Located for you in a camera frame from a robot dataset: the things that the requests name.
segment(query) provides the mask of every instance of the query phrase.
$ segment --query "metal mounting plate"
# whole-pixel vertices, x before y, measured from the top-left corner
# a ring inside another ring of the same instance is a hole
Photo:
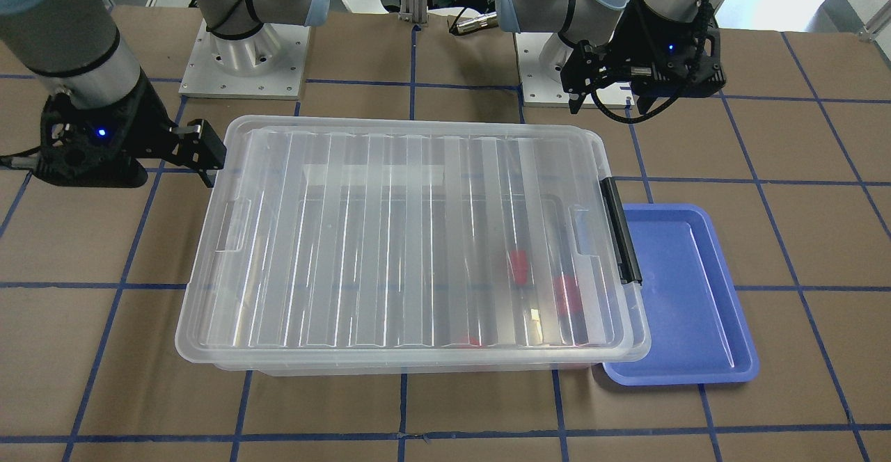
[[[303,66],[309,44],[309,28],[273,25],[283,41],[284,55],[270,73],[262,76],[233,76],[214,62],[207,25],[201,21],[189,63],[182,73],[179,93],[203,98],[273,98],[297,100],[303,82]]]
[[[548,32],[519,32],[516,37],[519,78],[523,84],[523,104],[538,107],[566,107],[569,96],[563,87],[544,73],[538,56],[544,43],[551,37]],[[612,109],[624,109],[626,103],[634,105],[634,97],[627,83],[616,83],[599,92],[601,101]],[[586,98],[583,108],[596,108],[591,97]]]

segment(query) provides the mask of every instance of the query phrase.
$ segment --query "blue tape line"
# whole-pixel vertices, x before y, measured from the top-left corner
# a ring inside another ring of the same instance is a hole
[[[228,443],[231,434],[124,434],[77,436],[77,443]]]
[[[146,168],[147,173],[196,173],[191,168]]]
[[[707,427],[658,427],[655,429],[570,429],[570,438],[602,438],[612,436],[687,436],[708,434]]]
[[[360,79],[307,79],[306,82],[331,85],[411,86],[411,82],[405,81],[361,81]]]
[[[34,74],[0,74],[0,79],[35,79]]]
[[[235,420],[235,437],[232,440],[232,451],[229,452],[229,462],[238,460],[238,451],[242,443],[242,431],[244,430],[244,415],[248,411],[248,397],[251,395],[251,379],[254,372],[248,370],[244,372],[244,385],[242,386],[242,400],[238,406],[238,417]]]
[[[631,101],[626,100],[624,103],[624,116],[631,117]],[[653,201],[653,191],[649,187],[649,177],[647,177],[647,168],[643,164],[643,152],[640,151],[640,142],[637,141],[637,129],[634,123],[628,123],[628,130],[631,132],[631,141],[634,144],[634,154],[637,155],[637,165],[640,167],[640,181],[643,182],[643,190],[647,193],[647,202]]]
[[[511,85],[449,85],[441,83],[415,83],[419,88],[451,88],[451,89],[486,89],[486,90],[506,90],[517,91],[517,87]]]
[[[399,431],[405,434],[405,422],[408,411],[408,374],[399,377]]]
[[[256,442],[376,442],[397,440],[397,433],[265,433],[242,434],[242,443]]]
[[[795,292],[799,288],[806,292],[891,292],[891,287],[829,287],[824,285],[735,285],[739,291],[745,292]]]
[[[158,185],[161,180],[161,174],[158,173],[155,175],[155,180],[152,183],[152,190],[149,192],[149,198],[146,200],[145,208],[143,209],[142,218],[139,220],[139,226],[136,228],[136,236],[133,238],[133,243],[130,244],[130,252],[127,254],[127,262],[124,264],[124,272],[121,274],[120,284],[123,285],[125,281],[127,281],[127,274],[130,272],[130,267],[133,265],[133,259],[136,257],[136,249],[139,246],[139,239],[142,237],[143,230],[145,228],[145,222],[148,221],[149,211],[152,209],[152,202],[154,201],[155,194],[158,192]],[[90,396],[93,393],[93,385],[95,385],[96,376],[99,374],[99,366],[102,363],[102,355],[105,354],[105,346],[108,344],[109,335],[111,334],[111,326],[114,323],[114,317],[118,312],[118,306],[120,305],[121,295],[124,293],[124,288],[118,288],[118,291],[114,295],[114,300],[111,302],[111,309],[109,310],[109,315],[105,320],[105,328],[102,329],[102,338],[99,339],[99,349],[96,351],[95,358],[93,359],[93,366],[90,368],[90,374],[88,379],[86,380],[86,386],[84,387],[84,394],[80,399],[80,406],[77,408],[77,415],[74,417],[74,425],[71,427],[71,434],[69,442],[65,447],[65,453],[63,455],[63,462],[69,462],[71,459],[71,452],[74,449],[74,443],[77,439],[77,434],[80,432],[80,424],[84,421],[84,414],[86,413],[86,405],[90,401]]]
[[[525,124],[526,117],[523,114],[523,85],[517,87],[517,108],[519,110],[519,123]]]
[[[643,177],[614,176],[616,180],[643,181]],[[891,182],[849,182],[844,180],[754,180],[754,179],[721,179],[721,177],[653,177],[647,175],[650,182],[693,182],[707,184],[773,184],[777,186],[874,186],[889,187]]]
[[[857,424],[861,431],[891,431],[891,424]],[[776,424],[730,425],[715,427],[718,434],[733,433],[828,433],[850,431],[850,424]],[[568,429],[568,438],[631,437],[631,436],[688,436],[709,434],[707,427],[657,427],[636,429]],[[264,433],[242,434],[241,443],[263,442],[360,442],[361,440],[454,440],[454,439],[515,439],[559,438],[560,431],[430,431],[424,434],[401,433]],[[61,444],[69,436],[0,436],[0,444]],[[76,443],[231,443],[232,434],[90,434],[77,436]]]
[[[838,144],[838,148],[841,149],[842,154],[844,154],[844,158],[847,160],[847,164],[851,167],[851,171],[853,171],[853,176],[856,177],[857,182],[860,183],[860,187],[862,187],[863,193],[866,195],[866,200],[869,201],[869,206],[872,206],[872,211],[875,213],[878,218],[878,222],[882,225],[883,230],[885,230],[885,235],[888,236],[888,239],[891,239],[891,230],[888,229],[888,224],[885,223],[885,219],[882,217],[882,213],[878,210],[878,206],[872,200],[872,195],[869,193],[869,189],[865,185],[863,185],[863,178],[860,176],[859,171],[857,171],[857,167],[853,164],[853,159],[851,159],[851,155],[847,152],[847,148],[844,147],[844,142],[841,141],[841,136],[838,135],[838,130],[836,130],[835,124],[833,120],[830,119],[830,114],[826,110],[826,106],[823,105],[820,97],[817,95],[817,90],[814,89],[814,84],[811,84],[811,79],[807,77],[807,73],[805,72],[805,67],[801,65],[801,61],[798,59],[798,56],[795,54],[795,50],[792,49],[792,44],[789,43],[789,38],[786,37],[785,32],[780,32],[780,36],[782,36],[783,42],[786,43],[786,48],[789,49],[790,55],[792,55],[792,59],[795,61],[795,65],[798,66],[798,71],[801,72],[802,78],[805,79],[805,83],[807,83],[807,87],[810,88],[811,94],[814,95],[814,99],[817,101],[817,106],[820,107],[820,112],[823,114],[824,119],[826,120],[826,124],[830,127],[830,130],[833,132],[833,136],[836,139]],[[865,455],[865,459],[868,459],[866,456],[866,451],[863,450],[863,455]]]
[[[417,81],[361,81],[360,79],[307,79],[308,83],[333,84],[333,85],[363,85],[363,86],[395,86],[417,88],[449,88],[449,89],[488,89],[516,91],[513,85],[454,85],[448,83],[420,83]]]
[[[563,395],[560,392],[560,373],[551,370],[551,382],[554,388],[554,409],[557,411],[557,433],[560,437],[560,458],[569,462],[569,443],[566,439],[566,419],[563,417]]]
[[[738,425],[737,427],[716,427],[719,434],[745,433],[830,433],[850,431],[848,424],[792,424],[792,425]]]
[[[748,149],[746,149],[746,144],[742,141],[742,135],[741,132],[739,132],[739,126],[736,123],[736,118],[733,116],[733,113],[730,109],[730,104],[727,102],[727,98],[723,94],[723,91],[721,91],[720,94],[723,106],[725,106],[725,110],[727,111],[727,117],[730,119],[731,126],[733,126],[733,132],[736,135],[737,141],[739,142],[739,147],[742,149],[742,154],[746,158],[748,169],[752,173],[752,179],[758,180],[758,174],[755,172],[755,167],[752,164],[751,157],[749,157]],[[782,234],[780,234],[780,228],[777,225],[776,218],[774,218],[773,211],[771,211],[770,203],[767,202],[767,194],[764,193],[764,187],[761,185],[760,182],[755,182],[755,186],[758,189],[758,195],[761,196],[761,202],[764,203],[764,211],[767,212],[767,219],[771,222],[773,234],[776,235],[777,242],[780,244],[780,252],[782,252],[783,259],[786,262],[786,266],[787,268],[789,268],[789,275],[792,276],[792,282],[795,284],[796,291],[798,291],[798,299],[801,301],[801,305],[805,309],[807,321],[811,325],[811,331],[814,333],[814,338],[817,342],[817,346],[820,348],[820,354],[822,355],[823,362],[826,365],[828,373],[830,373],[830,377],[833,379],[833,385],[835,386],[838,399],[841,402],[842,408],[844,409],[846,418],[849,420],[851,430],[853,431],[853,435],[857,440],[857,445],[860,447],[860,453],[863,455],[863,460],[865,460],[865,462],[869,462],[869,455],[866,454],[866,449],[865,447],[863,447],[862,437],[860,437],[860,433],[859,431],[857,431],[857,425],[855,423],[855,420],[853,419],[853,414],[851,413],[847,398],[844,396],[844,391],[841,387],[841,383],[838,382],[838,375],[836,374],[835,368],[833,367],[833,362],[830,360],[830,356],[828,356],[828,352],[826,351],[826,346],[823,343],[822,337],[820,336],[820,330],[817,328],[817,323],[814,320],[814,315],[812,315],[811,313],[811,307],[807,303],[807,299],[805,298],[805,291],[802,289],[801,282],[798,280],[798,274],[796,274],[795,272],[795,266],[792,265],[792,258],[789,255],[789,250],[786,249],[786,243],[782,239]]]
[[[830,104],[891,104],[891,100],[867,98],[818,98],[818,100]]]
[[[70,290],[184,290],[177,282],[65,282],[65,281],[0,281],[0,288],[64,288]]]
[[[408,412],[408,374],[399,376],[399,445],[397,447],[397,462],[405,462],[405,425]]]
[[[15,210],[19,207],[19,203],[22,202],[22,196],[25,196],[25,189],[28,188],[29,182],[31,182],[31,171],[25,174],[25,179],[22,180],[22,185],[19,186],[19,191],[15,193],[13,203],[9,205],[9,210],[6,212],[6,217],[3,218],[3,223],[0,223],[0,237],[3,237],[6,228],[9,227],[9,222],[13,219],[13,214],[15,214]]]
[[[715,420],[712,418],[712,408],[709,406],[709,396],[706,394],[706,386],[703,383],[698,385],[700,389],[700,401],[702,401],[702,411],[706,414],[706,425],[709,427],[709,439],[712,442],[712,450],[715,452],[716,462],[723,462],[721,456],[721,447],[718,446],[717,431],[715,431]]]

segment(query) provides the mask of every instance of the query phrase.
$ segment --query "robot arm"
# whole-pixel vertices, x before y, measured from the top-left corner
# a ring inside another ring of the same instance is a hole
[[[208,186],[226,148],[204,120],[176,126],[101,0],[0,0],[0,38],[50,92],[40,146],[0,160],[59,186],[141,186],[136,158]]]
[[[504,31],[554,32],[544,53],[560,72],[569,109],[588,95],[620,122],[642,122],[679,97],[708,97],[725,85],[713,6],[722,0],[496,0]],[[628,81],[642,116],[610,112],[597,91]],[[661,106],[649,108],[658,97]]]

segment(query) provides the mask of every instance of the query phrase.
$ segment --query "clear plastic storage box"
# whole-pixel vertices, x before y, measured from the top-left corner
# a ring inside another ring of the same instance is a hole
[[[187,360],[298,376],[649,350],[591,132],[244,116],[226,146],[176,329]]]

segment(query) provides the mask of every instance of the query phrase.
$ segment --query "red object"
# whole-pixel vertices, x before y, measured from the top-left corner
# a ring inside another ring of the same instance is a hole
[[[554,299],[557,301],[557,314],[569,316],[582,313],[582,293],[574,276],[558,276],[554,281]]]
[[[529,260],[526,259],[526,250],[513,250],[509,257],[510,274],[513,275],[514,284],[525,287],[529,282]]]

